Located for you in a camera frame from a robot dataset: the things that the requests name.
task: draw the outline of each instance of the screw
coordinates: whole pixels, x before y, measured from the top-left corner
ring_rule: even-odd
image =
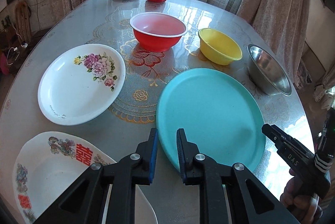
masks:
[[[244,165],[237,163],[237,164],[234,164],[234,168],[238,171],[242,171],[244,169]]]
[[[99,170],[101,168],[101,163],[93,163],[91,164],[91,168],[93,170]]]
[[[132,160],[138,160],[139,158],[141,158],[141,155],[139,155],[137,153],[133,153],[132,155],[130,155],[130,158]]]
[[[195,158],[199,161],[203,161],[203,160],[205,160],[206,157],[203,154],[197,154],[197,155],[195,155]]]

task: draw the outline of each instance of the white plate with red double happiness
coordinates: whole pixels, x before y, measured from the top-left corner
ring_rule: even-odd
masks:
[[[59,125],[85,123],[114,102],[125,76],[125,63],[115,49],[103,44],[77,46],[46,69],[37,95],[40,109]]]
[[[84,139],[62,132],[43,132],[25,143],[12,180],[16,204],[26,224],[32,224],[92,163],[115,161]],[[102,224],[107,208],[106,202]],[[155,212],[138,186],[135,224],[157,224]]]

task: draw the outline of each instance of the pink rose print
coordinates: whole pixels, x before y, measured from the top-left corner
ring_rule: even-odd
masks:
[[[114,80],[112,80],[110,78],[105,80],[105,85],[106,86],[110,87],[110,86],[113,86],[113,84],[114,84]]]
[[[104,71],[103,64],[98,61],[94,62],[94,64],[92,65],[92,73],[95,76],[103,76],[104,75],[103,71]]]
[[[98,57],[94,54],[89,54],[87,58],[84,60],[84,65],[86,68],[92,68],[93,64],[98,61]]]
[[[88,73],[93,73],[93,81],[104,82],[106,87],[114,91],[114,81],[118,79],[114,74],[115,64],[111,56],[106,52],[103,54],[89,54],[85,56],[75,57],[73,60],[75,65],[84,63]]]

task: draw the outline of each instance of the yellow bowl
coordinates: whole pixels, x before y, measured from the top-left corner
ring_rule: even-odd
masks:
[[[232,38],[215,29],[200,29],[198,35],[201,52],[216,64],[228,65],[243,57],[239,45]]]

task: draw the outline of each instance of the stainless steel bowl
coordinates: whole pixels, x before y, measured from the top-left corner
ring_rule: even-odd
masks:
[[[248,45],[249,73],[254,83],[266,94],[290,96],[291,84],[286,73],[278,62],[264,49]]]

